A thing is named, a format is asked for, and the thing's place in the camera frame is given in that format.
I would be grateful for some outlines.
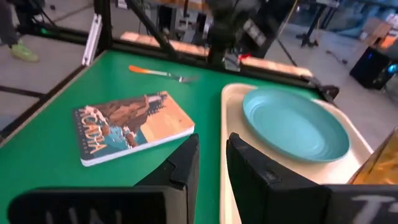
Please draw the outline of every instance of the book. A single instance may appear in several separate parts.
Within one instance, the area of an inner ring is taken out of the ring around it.
[[[73,117],[84,166],[182,138],[195,127],[166,91],[87,105]]]

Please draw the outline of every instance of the blue plate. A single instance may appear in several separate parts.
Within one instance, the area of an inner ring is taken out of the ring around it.
[[[258,88],[243,99],[249,125],[271,148],[302,161],[331,162],[349,149],[340,122],[320,105],[273,88]]]

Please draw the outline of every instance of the black speaker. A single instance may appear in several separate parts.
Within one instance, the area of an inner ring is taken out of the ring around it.
[[[363,87],[380,90],[393,76],[394,72],[389,67],[394,66],[396,62],[368,47],[349,74]]]

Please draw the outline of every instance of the fork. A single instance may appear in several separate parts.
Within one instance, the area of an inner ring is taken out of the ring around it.
[[[130,65],[129,70],[132,72],[137,72],[137,73],[153,74],[153,75],[161,75],[161,76],[169,77],[169,78],[172,78],[172,79],[178,81],[179,83],[190,83],[190,82],[193,82],[198,79],[197,77],[182,77],[182,76],[173,75],[169,72],[149,70],[149,69],[140,68],[140,67],[137,67],[134,65]]]

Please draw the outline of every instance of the light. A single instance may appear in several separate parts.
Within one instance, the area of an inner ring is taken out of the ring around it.
[[[388,71],[389,73],[391,73],[391,74],[394,74],[395,72],[398,72],[398,64],[390,65],[390,66],[387,68],[387,71]]]
[[[42,34],[49,34],[49,32],[44,28],[41,28],[40,31]]]

